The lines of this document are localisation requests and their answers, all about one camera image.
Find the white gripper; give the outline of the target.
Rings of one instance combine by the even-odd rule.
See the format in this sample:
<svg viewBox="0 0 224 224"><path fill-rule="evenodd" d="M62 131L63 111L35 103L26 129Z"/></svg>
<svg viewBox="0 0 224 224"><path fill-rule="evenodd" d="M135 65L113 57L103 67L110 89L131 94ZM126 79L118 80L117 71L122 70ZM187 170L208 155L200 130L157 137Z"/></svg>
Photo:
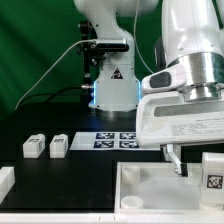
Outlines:
<svg viewBox="0 0 224 224"><path fill-rule="evenodd" d="M145 149L168 144L167 160L175 165L179 176L187 177L180 145L224 142L224 98L185 102L177 91L148 94L137 108L136 139Z"/></svg>

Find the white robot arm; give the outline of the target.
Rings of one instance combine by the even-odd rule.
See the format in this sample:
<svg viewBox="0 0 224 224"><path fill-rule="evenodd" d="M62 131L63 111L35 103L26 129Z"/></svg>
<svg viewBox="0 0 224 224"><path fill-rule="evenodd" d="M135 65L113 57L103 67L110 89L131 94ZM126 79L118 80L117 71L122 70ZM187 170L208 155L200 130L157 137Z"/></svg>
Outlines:
<svg viewBox="0 0 224 224"><path fill-rule="evenodd" d="M142 148L167 150L177 172L182 145L224 142L224 50L212 0L74 0L96 31L103 55L90 108L108 115L137 112ZM117 16L147 14L162 5L165 68L139 81L134 39Z"/></svg>

